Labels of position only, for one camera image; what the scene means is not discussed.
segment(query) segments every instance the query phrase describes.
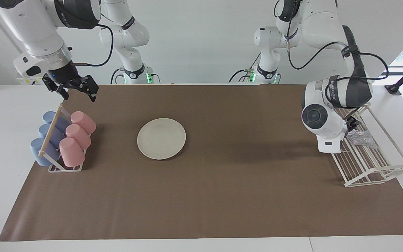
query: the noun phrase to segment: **white plate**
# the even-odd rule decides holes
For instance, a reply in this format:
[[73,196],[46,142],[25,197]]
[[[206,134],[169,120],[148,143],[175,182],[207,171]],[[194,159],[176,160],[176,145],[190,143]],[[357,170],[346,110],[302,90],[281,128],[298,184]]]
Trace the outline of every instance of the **white plate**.
[[186,142],[186,131],[177,121],[159,118],[145,124],[138,134],[138,148],[148,158],[163,160],[175,156]]

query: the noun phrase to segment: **table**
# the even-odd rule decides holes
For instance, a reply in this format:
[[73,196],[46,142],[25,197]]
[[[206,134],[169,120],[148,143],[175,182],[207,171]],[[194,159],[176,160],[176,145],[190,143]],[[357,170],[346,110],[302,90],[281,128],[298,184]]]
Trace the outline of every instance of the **table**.
[[[390,132],[394,140],[403,150],[403,98],[401,96],[389,96],[385,89],[381,86],[374,87],[374,99],[371,101],[372,108],[377,113],[379,119],[384,124],[385,128]],[[8,171],[0,171],[0,230],[5,223],[8,213],[16,199],[16,196],[24,183],[24,180],[29,172],[33,158],[28,148],[19,148],[18,146],[27,146],[29,141],[36,137],[36,129],[40,126],[30,123],[34,118],[41,118],[41,115],[47,110],[54,110],[61,102],[59,96],[49,93],[43,86],[0,86],[0,150],[7,150],[10,153],[8,156],[1,158],[0,167],[13,164],[13,169]],[[5,145],[5,139],[8,139],[9,145]],[[399,178],[403,187],[403,176]],[[183,249],[181,244],[191,244],[193,246],[205,244],[206,248],[221,249],[227,246],[232,249],[234,244],[240,244],[242,239],[203,239],[203,240],[172,240],[172,241],[54,241],[54,242],[32,242],[32,243],[7,243],[1,244],[0,249],[9,249],[11,246],[26,248],[29,250],[35,247],[43,247],[44,244],[54,244],[51,247],[69,247],[74,246],[85,247],[95,246],[134,246],[134,244],[166,244],[161,246],[161,249],[166,247],[176,250]],[[269,250],[273,247],[281,248],[288,246],[296,248],[296,251],[334,251],[338,247],[343,250],[348,247],[350,250],[357,247],[364,251],[365,248],[371,251],[369,246],[365,244],[375,244],[379,248],[386,247],[388,251],[396,251],[396,246],[403,249],[403,236],[395,237],[321,237],[321,238],[270,238],[270,239],[245,239],[246,244],[256,248],[257,244],[264,244],[264,241],[272,241],[267,245],[263,245]]]

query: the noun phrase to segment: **brown leather surface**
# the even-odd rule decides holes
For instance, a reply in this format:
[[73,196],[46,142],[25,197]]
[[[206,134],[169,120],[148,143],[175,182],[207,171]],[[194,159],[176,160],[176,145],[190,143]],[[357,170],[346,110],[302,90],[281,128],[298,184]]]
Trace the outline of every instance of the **brown leather surface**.
[[[101,86],[65,108],[98,128],[83,171],[34,164],[0,241],[403,235],[397,180],[345,188],[301,123],[304,86]],[[172,118],[183,150],[154,161],[139,129]]]

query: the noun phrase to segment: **robotic hand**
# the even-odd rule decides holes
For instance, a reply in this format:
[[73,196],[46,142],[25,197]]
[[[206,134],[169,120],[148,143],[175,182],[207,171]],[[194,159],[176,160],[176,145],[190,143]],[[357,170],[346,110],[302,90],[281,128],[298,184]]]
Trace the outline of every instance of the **robotic hand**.
[[286,47],[291,63],[290,49],[299,44],[301,36],[314,48],[341,50],[346,77],[336,75],[308,83],[301,115],[304,126],[317,135],[320,152],[341,153],[348,125],[333,108],[353,109],[371,99],[372,83],[368,80],[374,78],[366,78],[360,58],[364,53],[355,44],[351,30],[339,23],[336,0],[280,0],[275,14],[277,27],[261,28],[254,36],[262,51],[256,80],[271,83],[280,59],[274,49]]
[[49,91],[68,99],[64,88],[73,88],[96,100],[98,85],[91,76],[77,73],[72,48],[65,45],[57,27],[93,29],[100,20],[98,0],[0,0],[0,15],[26,49],[14,60],[21,76],[46,73],[43,81]]
[[[115,24],[110,26],[114,31],[114,51],[122,61],[126,83],[152,83],[152,68],[142,62],[138,50],[133,48],[149,43],[147,28],[135,20],[126,0],[102,0],[102,8],[106,18]],[[111,46],[107,29],[102,29],[99,37],[105,46]]]

